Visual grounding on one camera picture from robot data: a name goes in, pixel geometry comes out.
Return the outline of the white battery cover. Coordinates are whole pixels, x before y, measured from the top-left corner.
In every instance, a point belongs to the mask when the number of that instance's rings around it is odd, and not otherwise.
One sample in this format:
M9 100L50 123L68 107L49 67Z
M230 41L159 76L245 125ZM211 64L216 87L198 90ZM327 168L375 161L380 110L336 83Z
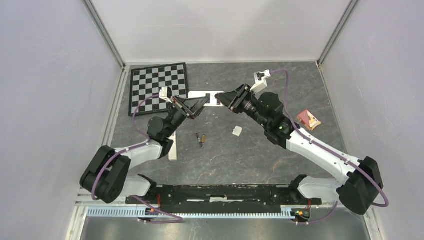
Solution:
M243 131L243 128L242 128L242 127L240 127L240 126L235 126L235 127L234 127L234 129L233 129L233 131L232 131L232 134L233 134L234 136L239 137L239 136L241 135L242 131Z

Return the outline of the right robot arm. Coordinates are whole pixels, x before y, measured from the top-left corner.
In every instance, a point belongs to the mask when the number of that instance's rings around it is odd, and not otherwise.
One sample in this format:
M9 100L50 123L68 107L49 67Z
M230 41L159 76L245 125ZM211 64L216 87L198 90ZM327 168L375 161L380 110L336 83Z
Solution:
M243 84L234 91L217 93L215 98L231 112L245 113L257 122L272 144L305 157L332 175L332 179L298 178L288 191L293 203L302 204L307 199L339 201L358 215L378 206L375 200L384 194L384 184L377 161L348 155L312 136L284 114L278 94L265 92L256 98L250 86Z

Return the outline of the red white remote control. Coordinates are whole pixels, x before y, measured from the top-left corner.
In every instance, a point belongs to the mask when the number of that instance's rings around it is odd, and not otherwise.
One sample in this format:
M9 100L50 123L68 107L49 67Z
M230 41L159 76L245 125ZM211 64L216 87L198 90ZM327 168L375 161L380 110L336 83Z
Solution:
M188 98L202 98L207 97L208 100L205 107L223 107L224 105L215 97L216 94L221 94L223 91L190 91Z

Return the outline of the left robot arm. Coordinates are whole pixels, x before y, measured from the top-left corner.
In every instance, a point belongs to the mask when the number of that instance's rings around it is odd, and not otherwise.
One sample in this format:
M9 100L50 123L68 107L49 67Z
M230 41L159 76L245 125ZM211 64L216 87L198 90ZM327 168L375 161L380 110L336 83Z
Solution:
M186 120L194 120L204 109L208 98L169 98L171 106L165 118L152 117L147 124L144 142L121 148L101 146L82 174L79 184L90 192L94 201L106 204L121 196L136 195L145 204L153 203L157 190L146 177L129 177L129 170L167 156L175 141L171 136Z

